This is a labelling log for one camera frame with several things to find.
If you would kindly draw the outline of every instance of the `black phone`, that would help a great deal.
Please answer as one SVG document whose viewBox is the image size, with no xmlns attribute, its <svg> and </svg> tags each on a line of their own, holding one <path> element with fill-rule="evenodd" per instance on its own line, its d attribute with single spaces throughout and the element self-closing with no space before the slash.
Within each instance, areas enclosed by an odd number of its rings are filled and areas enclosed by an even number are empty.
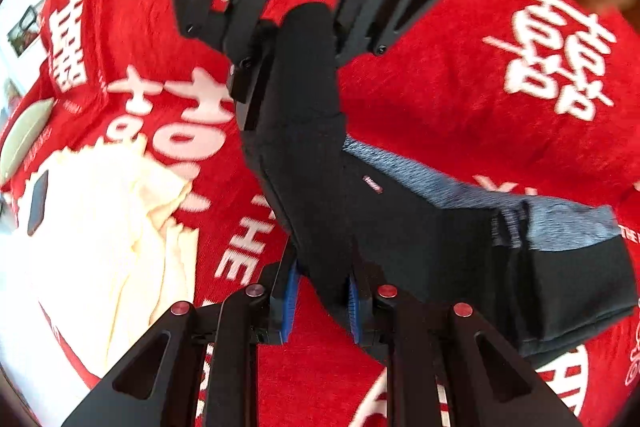
<svg viewBox="0 0 640 427">
<path fill-rule="evenodd" d="M 29 212 L 29 222 L 27 223 L 27 235 L 31 237 L 44 219 L 45 201 L 47 199 L 47 189 L 49 188 L 49 171 L 44 171 L 42 176 L 33 185 L 33 197 L 31 198 L 31 210 Z"/>
</svg>

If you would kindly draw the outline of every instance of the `cream cloth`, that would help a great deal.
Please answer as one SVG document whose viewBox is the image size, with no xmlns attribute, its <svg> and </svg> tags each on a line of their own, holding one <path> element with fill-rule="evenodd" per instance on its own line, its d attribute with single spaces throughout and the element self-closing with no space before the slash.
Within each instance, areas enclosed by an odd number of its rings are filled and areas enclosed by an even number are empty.
<svg viewBox="0 0 640 427">
<path fill-rule="evenodd" d="M 146 137 L 54 152 L 18 201 L 34 291 L 84 367 L 103 377 L 179 300 L 193 301 L 198 230 L 171 217 L 191 190 Z M 49 170 L 44 220 L 26 235 L 33 185 Z"/>
</svg>

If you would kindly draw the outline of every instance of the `red fleece blanket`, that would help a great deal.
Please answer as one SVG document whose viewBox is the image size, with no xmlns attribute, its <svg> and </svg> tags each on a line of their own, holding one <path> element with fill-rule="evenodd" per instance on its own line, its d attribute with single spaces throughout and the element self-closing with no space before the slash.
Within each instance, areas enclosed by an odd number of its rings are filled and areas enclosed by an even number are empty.
<svg viewBox="0 0 640 427">
<path fill-rule="evenodd" d="M 266 16 L 301 1 L 272 0 Z M 193 179 L 177 218 L 200 228 L 196 305 L 277 261 L 286 238 L 242 162 L 228 62 L 181 38 L 171 0 L 47 0 L 43 20 L 49 60 L 18 113 L 48 96 L 57 103 L 10 181 L 15 199 L 54 150 L 142 132 L 155 158 Z M 348 130 L 487 190 L 610 204 L 640 273 L 639 52 L 618 14 L 590 16 L 571 0 L 443 0 L 385 57 L 342 68 Z M 638 382 L 639 315 L 541 370 L 588 427 L 605 427 Z M 262 426 L 383 425 L 382 366 L 308 283 L 289 344 L 259 357 Z"/>
</svg>

